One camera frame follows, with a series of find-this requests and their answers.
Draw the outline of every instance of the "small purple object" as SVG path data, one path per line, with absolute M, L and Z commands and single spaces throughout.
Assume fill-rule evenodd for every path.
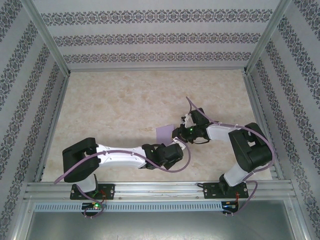
M 157 127 L 155 129 L 156 132 L 156 143 L 157 144 L 164 144 L 168 146 L 172 143 L 172 132 L 174 131 L 175 126 L 167 125 L 167 126 L 161 126 Z

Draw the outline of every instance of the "marble floor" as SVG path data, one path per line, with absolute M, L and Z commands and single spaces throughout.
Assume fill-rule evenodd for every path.
M 240 70 L 73 72 L 49 150 L 43 182 L 63 173 L 62 151 L 87 138 L 110 147 L 156 143 L 156 128 L 178 126 L 189 111 L 188 96 L 213 119 L 245 125 L 254 122 Z M 189 145 L 191 163 L 182 172 L 130 167 L 98 168 L 99 181 L 215 181 L 236 159 L 230 143 Z M 171 169 L 178 169 L 183 160 Z M 252 176 L 271 180 L 269 170 Z

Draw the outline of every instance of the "enclosure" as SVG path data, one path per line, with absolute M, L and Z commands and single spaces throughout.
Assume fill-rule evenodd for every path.
M 319 0 L 0 5 L 0 239 L 320 239 Z M 112 200 L 84 219 L 90 201 L 53 183 L 62 151 L 87 137 L 155 144 L 157 128 L 189 112 L 186 97 L 215 121 L 256 122 L 272 144 L 246 208 L 225 217 L 233 199 L 198 187 L 236 162 L 231 143 L 214 140 L 190 144 L 179 173 L 100 167 Z

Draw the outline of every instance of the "black mounting bracket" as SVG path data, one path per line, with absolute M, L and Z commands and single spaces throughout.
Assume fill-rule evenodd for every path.
M 103 191 L 105 193 L 106 200 L 113 200 L 115 196 L 115 188 L 116 188 L 116 185 L 114 184 L 98 183 L 97 190 L 90 193 L 86 193 L 86 194 L 95 200 L 102 200 L 103 199 L 102 191 Z M 85 196 L 83 196 L 79 192 L 76 184 L 72 185 L 70 199 L 71 200 L 88 200 Z
M 235 199 L 237 194 L 239 199 L 249 197 L 247 185 L 244 182 L 229 187 L 225 194 L 222 193 L 218 182 L 198 183 L 197 186 L 203 189 L 205 199 Z

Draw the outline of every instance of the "patterned wallpaper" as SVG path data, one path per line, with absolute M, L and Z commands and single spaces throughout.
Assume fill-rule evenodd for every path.
M 14 226 L 66 81 L 19 0 L 0 0 L 0 240 Z
M 34 0 L 71 70 L 245 67 L 279 0 Z
M 282 171 L 320 239 L 320 1 L 295 0 L 251 72 Z

